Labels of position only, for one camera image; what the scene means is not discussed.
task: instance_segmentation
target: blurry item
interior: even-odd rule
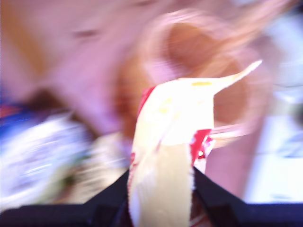
[[[287,102],[303,102],[303,16],[287,14],[279,18],[267,33],[285,53],[275,82],[275,95]]]
[[[244,200],[248,203],[303,201],[303,131],[291,115],[268,116]]]
[[[29,79],[37,80],[46,73],[50,65],[50,53],[46,53],[45,44],[42,45],[39,36],[26,25],[20,16],[20,12],[14,11],[10,4],[11,2],[7,0],[1,3],[1,27],[5,37],[8,38],[5,41],[9,40],[11,42],[14,49],[10,51],[16,51],[17,55],[21,57],[22,63],[32,70],[31,74],[27,74]]]
[[[258,1],[233,26],[206,12],[184,9],[162,15],[145,29],[134,55],[120,72],[119,95],[125,134],[134,134],[142,92],[180,77],[219,78],[243,70],[259,59],[246,47],[289,6],[289,0]],[[214,97],[215,147],[255,129],[265,109],[270,80],[253,73]]]
[[[52,202],[89,140],[82,125],[62,114],[12,138],[1,155],[1,210]]]
[[[97,139],[81,170],[75,175],[75,186],[68,203],[85,203],[114,183],[130,165],[128,151],[131,149],[121,133]]]
[[[303,158],[303,132],[292,136],[277,151],[283,158]]]
[[[7,150],[7,142],[19,133],[45,120],[45,113],[34,113],[24,105],[12,101],[10,92],[1,85],[0,139],[1,155]]]
[[[260,63],[223,78],[179,78],[143,95],[127,183],[129,212],[135,227],[146,223],[204,226],[201,213],[195,217],[190,214],[195,189],[193,165],[201,148],[206,157],[213,147],[209,133],[214,128],[214,95]]]

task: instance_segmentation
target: food wrapper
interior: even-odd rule
[[[214,143],[209,138],[214,127],[214,95],[260,63],[223,78],[180,78],[146,91],[127,183],[134,227],[197,226],[191,217],[193,165],[199,154],[207,156]]]

